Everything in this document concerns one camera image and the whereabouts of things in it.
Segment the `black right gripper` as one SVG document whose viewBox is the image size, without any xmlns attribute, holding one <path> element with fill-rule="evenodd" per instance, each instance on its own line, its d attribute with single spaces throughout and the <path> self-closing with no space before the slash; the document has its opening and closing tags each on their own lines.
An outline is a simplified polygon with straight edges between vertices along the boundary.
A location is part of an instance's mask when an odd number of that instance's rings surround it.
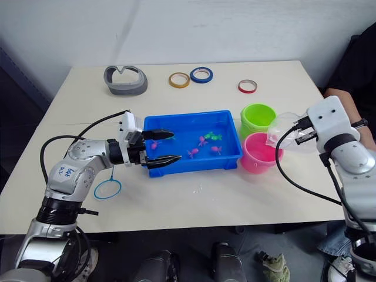
<svg viewBox="0 0 376 282">
<path fill-rule="evenodd" d="M 297 145 L 301 145 L 301 144 L 303 144 L 303 143 L 305 143 L 305 142 L 307 142 L 309 140 L 316 139 L 316 138 L 317 138 L 317 133 L 314 130 L 314 131 L 312 131 L 310 133 L 304 134 L 304 135 L 296 138 L 295 141 L 296 141 Z"/>
</svg>

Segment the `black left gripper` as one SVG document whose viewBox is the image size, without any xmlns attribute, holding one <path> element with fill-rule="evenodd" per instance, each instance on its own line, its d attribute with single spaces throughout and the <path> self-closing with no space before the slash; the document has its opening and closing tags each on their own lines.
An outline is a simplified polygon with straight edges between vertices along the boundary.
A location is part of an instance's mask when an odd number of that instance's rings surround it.
<svg viewBox="0 0 376 282">
<path fill-rule="evenodd" d="M 169 130 L 155 129 L 144 130 L 143 135 L 137 135 L 130 142 L 130 162 L 134 165 L 146 166 L 148 169 L 157 169 L 177 162 L 182 157 L 179 155 L 161 156 L 156 159 L 147 159 L 145 140 L 162 140 L 173 138 L 174 133 Z"/>
</svg>

